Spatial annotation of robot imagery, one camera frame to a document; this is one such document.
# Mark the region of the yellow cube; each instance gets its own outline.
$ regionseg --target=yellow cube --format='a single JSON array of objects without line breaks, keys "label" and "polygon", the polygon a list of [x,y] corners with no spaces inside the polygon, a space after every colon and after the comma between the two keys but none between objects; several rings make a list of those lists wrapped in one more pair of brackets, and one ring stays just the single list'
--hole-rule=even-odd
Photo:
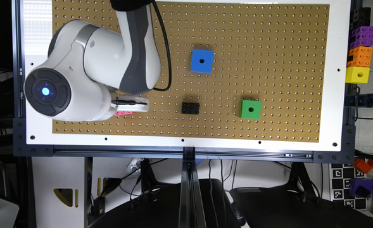
[{"label": "yellow cube", "polygon": [[346,83],[366,84],[369,79],[369,67],[351,66],[346,68]]}]

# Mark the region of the purple block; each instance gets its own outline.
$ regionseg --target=purple block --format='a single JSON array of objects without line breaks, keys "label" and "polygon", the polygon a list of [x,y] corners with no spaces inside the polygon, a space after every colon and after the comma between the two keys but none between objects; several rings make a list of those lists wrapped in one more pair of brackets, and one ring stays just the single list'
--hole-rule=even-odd
[{"label": "purple block", "polygon": [[365,39],[367,38],[367,33],[366,32],[361,32],[361,33],[358,33],[356,36],[355,36],[355,40],[359,40],[359,39]]},{"label": "purple block", "polygon": [[373,181],[365,180],[365,179],[358,179],[358,178],[351,178],[351,186],[350,186],[350,195],[354,197],[362,197],[355,193],[359,186],[362,186],[372,192],[373,189]]},{"label": "purple block", "polygon": [[373,33],[373,26],[361,26],[357,29],[352,30],[350,35],[351,35],[351,37],[355,37],[359,33],[365,33],[365,32],[372,32]]},{"label": "purple block", "polygon": [[357,48],[359,46],[373,46],[373,39],[359,39],[355,42],[352,42],[350,45],[350,49]]},{"label": "purple block", "polygon": [[366,38],[373,39],[373,32],[367,32],[366,33]]}]

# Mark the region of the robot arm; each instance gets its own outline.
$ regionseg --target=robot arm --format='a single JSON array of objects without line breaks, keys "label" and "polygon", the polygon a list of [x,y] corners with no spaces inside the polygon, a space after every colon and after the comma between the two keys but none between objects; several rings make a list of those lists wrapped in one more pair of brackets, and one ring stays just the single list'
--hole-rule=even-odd
[{"label": "robot arm", "polygon": [[36,111],[68,121],[148,111],[147,99],[116,94],[117,89],[130,95],[150,91],[161,67],[150,8],[144,4],[149,2],[132,8],[123,3],[129,1],[111,1],[115,10],[128,10],[117,11],[122,34],[74,20],[54,35],[48,59],[25,82],[26,98]]}]

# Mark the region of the wooden pegboard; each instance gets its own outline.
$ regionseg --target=wooden pegboard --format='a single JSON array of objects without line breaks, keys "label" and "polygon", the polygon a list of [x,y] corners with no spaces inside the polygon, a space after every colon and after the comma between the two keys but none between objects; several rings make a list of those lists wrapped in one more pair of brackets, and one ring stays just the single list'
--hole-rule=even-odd
[{"label": "wooden pegboard", "polygon": [[[172,87],[144,94],[149,112],[104,122],[53,122],[53,133],[318,142],[329,5],[164,3]],[[53,30],[81,19],[119,32],[108,1],[54,1]],[[167,84],[167,59],[153,13]],[[215,52],[212,74],[190,72],[193,48]],[[262,102],[261,119],[239,118],[241,99]],[[199,115],[180,113],[200,103]]]}]

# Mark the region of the green cube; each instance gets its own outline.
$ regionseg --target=green cube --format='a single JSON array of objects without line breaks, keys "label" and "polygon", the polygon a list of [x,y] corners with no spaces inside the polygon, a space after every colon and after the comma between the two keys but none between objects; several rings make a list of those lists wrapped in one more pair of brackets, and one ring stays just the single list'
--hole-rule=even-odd
[{"label": "green cube", "polygon": [[261,101],[242,100],[240,102],[239,116],[259,120],[261,117]]}]

